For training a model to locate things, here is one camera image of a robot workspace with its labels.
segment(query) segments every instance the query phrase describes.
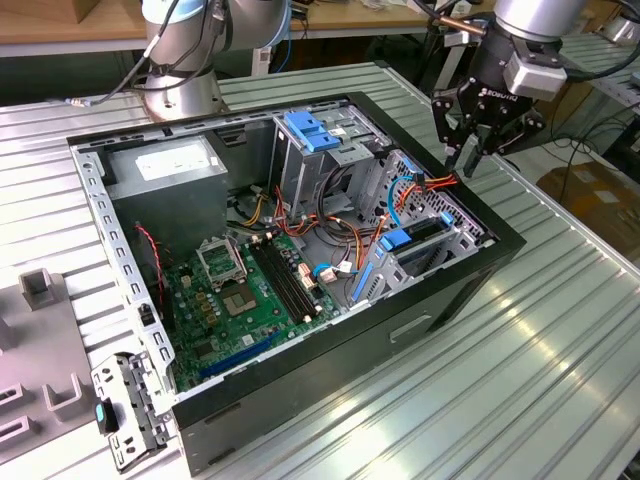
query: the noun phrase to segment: blue cable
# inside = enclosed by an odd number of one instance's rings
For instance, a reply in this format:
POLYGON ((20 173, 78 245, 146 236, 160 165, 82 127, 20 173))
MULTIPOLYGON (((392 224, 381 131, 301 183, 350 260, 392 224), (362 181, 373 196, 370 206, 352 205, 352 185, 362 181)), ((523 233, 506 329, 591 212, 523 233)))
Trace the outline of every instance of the blue cable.
POLYGON ((280 65, 280 68, 278 68, 278 70, 276 70, 275 73, 280 73, 282 71, 282 69, 285 67, 285 65, 287 64, 287 62, 289 61, 289 57, 291 56, 291 30, 289 30, 289 44, 287 46, 287 56, 284 57, 284 62, 282 62, 282 65, 280 65))
POLYGON ((396 209, 393 205, 393 189, 396 188, 396 184, 401 180, 413 180, 413 177, 409 177, 405 175, 404 177, 398 177, 389 186, 389 196, 387 197, 387 207, 389 208, 389 215, 391 216, 391 220, 400 226, 400 219, 398 218, 398 214, 396 213, 396 209))
POLYGON ((322 270, 326 270, 327 268, 331 268, 331 264, 321 263, 320 265, 316 265, 316 268, 313 269, 312 275, 317 277, 322 270))

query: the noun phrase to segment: blue pci slot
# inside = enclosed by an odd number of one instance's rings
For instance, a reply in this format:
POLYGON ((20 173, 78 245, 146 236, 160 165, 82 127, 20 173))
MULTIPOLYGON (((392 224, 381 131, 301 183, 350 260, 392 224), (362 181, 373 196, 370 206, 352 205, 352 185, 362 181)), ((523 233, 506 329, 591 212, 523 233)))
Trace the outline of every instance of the blue pci slot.
POLYGON ((269 348, 271 347, 271 343, 278 335, 280 335, 280 332, 276 332, 273 335, 265 338, 264 340, 256 343, 255 345, 252 345, 249 348, 242 350, 241 352, 234 353, 224 360, 220 360, 213 365, 209 365, 207 368, 200 370, 200 378, 205 379, 207 377, 212 377, 213 375, 217 375, 218 373, 222 373, 225 370, 229 370, 236 365, 240 365, 241 363, 246 362, 250 358, 257 356, 262 352, 266 352, 267 350, 269 350, 269 348))

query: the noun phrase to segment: side panel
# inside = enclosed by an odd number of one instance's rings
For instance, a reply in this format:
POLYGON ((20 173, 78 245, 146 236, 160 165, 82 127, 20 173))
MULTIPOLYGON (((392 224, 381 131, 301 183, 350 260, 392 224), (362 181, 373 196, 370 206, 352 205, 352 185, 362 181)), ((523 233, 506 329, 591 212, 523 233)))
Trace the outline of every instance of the side panel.
POLYGON ((500 265, 455 282, 180 432, 191 475, 267 434, 443 326, 500 265))

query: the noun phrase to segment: wooden table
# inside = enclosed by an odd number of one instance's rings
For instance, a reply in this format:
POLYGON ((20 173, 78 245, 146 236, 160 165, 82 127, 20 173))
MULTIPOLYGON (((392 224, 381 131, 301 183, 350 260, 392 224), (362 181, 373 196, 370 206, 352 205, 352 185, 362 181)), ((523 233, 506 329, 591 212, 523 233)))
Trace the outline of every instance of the wooden table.
MULTIPOLYGON (((376 11, 359 0, 345 4, 317 1, 309 6, 308 38, 366 37, 424 32, 427 19, 410 8, 392 5, 376 11)), ((292 38, 302 38, 304 25, 291 20, 292 38)))
POLYGON ((102 0, 79 24, 0 12, 0 57, 138 50, 147 46, 137 0, 102 0))
MULTIPOLYGON (((373 11, 359 0, 344 5, 316 3, 309 9, 308 38, 393 35, 422 32, 425 17, 403 6, 373 11)), ((299 39, 304 27, 291 22, 299 39)), ((138 0, 102 0, 79 24, 0 12, 0 57, 144 49, 145 22, 138 0)))

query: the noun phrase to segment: yellow wire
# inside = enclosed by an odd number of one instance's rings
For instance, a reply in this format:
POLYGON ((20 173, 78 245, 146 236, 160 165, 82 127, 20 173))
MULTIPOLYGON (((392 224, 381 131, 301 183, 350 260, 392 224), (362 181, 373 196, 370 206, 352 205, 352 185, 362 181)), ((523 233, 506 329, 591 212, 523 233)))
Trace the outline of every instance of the yellow wire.
POLYGON ((261 210, 262 210, 262 196, 258 197, 258 204, 256 205, 256 211, 254 212, 253 216, 249 220, 244 222, 242 225, 244 225, 245 227, 250 227, 251 225, 256 223, 258 221, 258 218, 260 218, 261 210))

